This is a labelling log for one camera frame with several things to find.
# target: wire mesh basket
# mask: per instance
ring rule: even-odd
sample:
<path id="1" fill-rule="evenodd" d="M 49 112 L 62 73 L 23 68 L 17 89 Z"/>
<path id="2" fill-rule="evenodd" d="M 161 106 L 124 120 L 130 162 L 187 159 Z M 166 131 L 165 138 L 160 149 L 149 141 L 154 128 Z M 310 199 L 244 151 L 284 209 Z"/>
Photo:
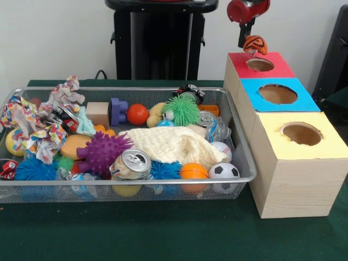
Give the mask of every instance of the wire mesh basket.
<path id="1" fill-rule="evenodd" d="M 52 88 L 24 88 L 14 92 L 27 100 L 48 100 Z M 80 88 L 88 102 L 109 102 L 118 97 L 132 105 L 141 103 L 147 108 L 168 101 L 172 88 Z M 232 137 L 224 142 L 232 149 L 232 163 L 240 178 L 231 179 L 169 179 L 135 181 L 0 181 L 0 203 L 36 202 L 91 202 L 91 201 L 149 201 L 149 200 L 217 200 L 235 199 L 245 184 L 256 176 L 254 160 L 245 139 L 241 123 L 230 94 L 223 88 L 201 88 L 206 93 L 204 104 L 217 105 L 223 121 L 232 130 Z M 134 126 L 125 123 L 113 127 L 117 133 Z M 22 158 L 12 156 L 5 147 L 8 130 L 0 135 L 0 159 Z M 184 192 L 187 186 L 200 186 L 198 195 Z"/>

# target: wooden box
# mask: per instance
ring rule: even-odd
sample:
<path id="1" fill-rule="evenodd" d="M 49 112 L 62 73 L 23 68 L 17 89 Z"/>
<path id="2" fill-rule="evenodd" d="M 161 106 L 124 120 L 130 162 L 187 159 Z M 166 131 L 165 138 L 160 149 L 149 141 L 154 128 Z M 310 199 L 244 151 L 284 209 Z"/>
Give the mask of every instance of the wooden box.
<path id="1" fill-rule="evenodd" d="M 295 78 L 289 65 L 277 52 L 267 55 L 249 53 L 229 53 L 227 56 L 225 81 L 223 87 L 227 89 L 237 101 L 240 79 L 250 78 Z"/>
<path id="2" fill-rule="evenodd" d="M 296 78 L 241 79 L 235 103 L 250 142 L 256 112 L 320 111 Z"/>
<path id="3" fill-rule="evenodd" d="M 250 146 L 261 218 L 329 214 L 348 172 L 348 148 L 324 113 L 257 113 Z"/>
<path id="4" fill-rule="evenodd" d="M 109 103 L 108 102 L 89 102 L 87 103 L 86 116 L 94 125 L 101 124 L 105 129 L 109 129 Z"/>

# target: white cloth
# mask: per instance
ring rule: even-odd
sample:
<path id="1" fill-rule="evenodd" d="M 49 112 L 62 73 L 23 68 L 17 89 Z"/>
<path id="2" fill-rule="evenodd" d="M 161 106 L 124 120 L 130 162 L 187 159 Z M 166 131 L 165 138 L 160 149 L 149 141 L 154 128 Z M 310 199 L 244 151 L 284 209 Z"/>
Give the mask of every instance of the white cloth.
<path id="1" fill-rule="evenodd" d="M 220 162 L 228 162 L 228 157 L 218 151 L 203 137 L 186 127 L 154 127 L 149 129 L 131 129 L 126 138 L 134 143 L 134 148 L 146 152 L 152 160 L 182 165 L 199 163 L 207 171 Z"/>

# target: white wall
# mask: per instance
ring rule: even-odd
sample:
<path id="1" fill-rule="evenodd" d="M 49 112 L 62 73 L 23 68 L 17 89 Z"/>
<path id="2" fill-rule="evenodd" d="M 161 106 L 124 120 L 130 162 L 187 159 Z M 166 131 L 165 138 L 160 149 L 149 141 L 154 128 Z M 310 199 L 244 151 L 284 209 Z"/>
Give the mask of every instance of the white wall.
<path id="1" fill-rule="evenodd" d="M 199 79 L 223 79 L 226 54 L 240 51 L 239 26 L 226 15 L 228 2 L 220 0 L 218 10 L 206 14 L 207 44 L 201 50 Z M 346 2 L 272 0 L 252 32 L 267 40 L 270 51 L 281 52 L 312 91 L 339 8 Z M 71 74 L 93 78 L 98 69 L 115 78 L 115 50 L 109 43 L 113 30 L 113 11 L 104 1 L 2 1 L 1 93 L 25 86 L 30 79 L 64 79 Z"/>

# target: red robot arm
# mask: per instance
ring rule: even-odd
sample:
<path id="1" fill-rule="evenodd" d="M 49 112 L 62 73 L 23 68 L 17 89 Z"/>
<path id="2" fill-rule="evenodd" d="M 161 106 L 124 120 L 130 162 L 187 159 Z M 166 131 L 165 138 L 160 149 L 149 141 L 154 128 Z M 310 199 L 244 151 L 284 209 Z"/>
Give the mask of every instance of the red robot arm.
<path id="1" fill-rule="evenodd" d="M 251 27 L 255 24 L 255 18 L 264 14 L 270 4 L 271 0 L 232 0 L 228 4 L 228 18 L 239 23 L 239 47 L 243 48 L 246 37 L 250 35 Z"/>

